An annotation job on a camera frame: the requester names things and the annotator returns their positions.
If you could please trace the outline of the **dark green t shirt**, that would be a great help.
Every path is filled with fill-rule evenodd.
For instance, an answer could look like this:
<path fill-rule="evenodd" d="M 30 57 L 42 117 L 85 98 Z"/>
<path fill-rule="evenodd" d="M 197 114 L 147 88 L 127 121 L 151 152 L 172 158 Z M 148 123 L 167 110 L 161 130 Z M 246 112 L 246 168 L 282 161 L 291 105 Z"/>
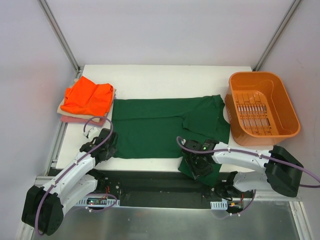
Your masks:
<path fill-rule="evenodd" d="M 117 133 L 115 158 L 184 158 L 176 138 L 227 144 L 230 124 L 220 95 L 195 98 L 116 99 L 112 124 Z"/>

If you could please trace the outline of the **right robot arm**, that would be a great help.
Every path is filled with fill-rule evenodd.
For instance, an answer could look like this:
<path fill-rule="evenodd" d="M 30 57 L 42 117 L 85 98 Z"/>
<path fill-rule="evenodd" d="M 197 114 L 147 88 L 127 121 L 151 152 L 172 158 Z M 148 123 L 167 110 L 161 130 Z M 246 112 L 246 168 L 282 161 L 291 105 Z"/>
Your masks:
<path fill-rule="evenodd" d="M 251 190 L 273 190 L 289 198 L 298 195 L 303 165 L 281 146 L 275 145 L 271 150 L 232 148 L 212 139 L 204 143 L 182 139 L 178 143 L 194 179 L 218 174 L 223 164 L 248 169 L 248 172 L 230 173 L 225 184 L 230 197 Z"/>

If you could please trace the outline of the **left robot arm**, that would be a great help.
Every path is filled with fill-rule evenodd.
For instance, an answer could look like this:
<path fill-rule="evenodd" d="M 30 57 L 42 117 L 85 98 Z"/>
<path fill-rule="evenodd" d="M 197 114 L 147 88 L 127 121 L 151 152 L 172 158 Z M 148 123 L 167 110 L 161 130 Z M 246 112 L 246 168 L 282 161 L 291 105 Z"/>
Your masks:
<path fill-rule="evenodd" d="M 57 231 L 68 211 L 90 193 L 107 191 L 107 177 L 95 167 L 112 158 L 118 134 L 103 128 L 83 144 L 75 158 L 50 181 L 32 186 L 26 194 L 21 220 L 41 235 Z"/>

